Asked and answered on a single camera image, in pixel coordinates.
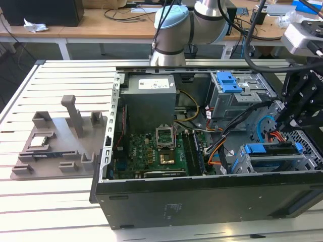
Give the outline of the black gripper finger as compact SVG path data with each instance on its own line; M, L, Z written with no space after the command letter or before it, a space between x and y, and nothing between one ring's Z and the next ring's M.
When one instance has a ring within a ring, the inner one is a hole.
M285 99L286 125L291 129L322 127L322 86L306 84Z
M282 108L276 115L278 130L290 130L290 122L302 113L303 94L300 94L309 81L309 71L288 73L283 84L282 95L285 98Z

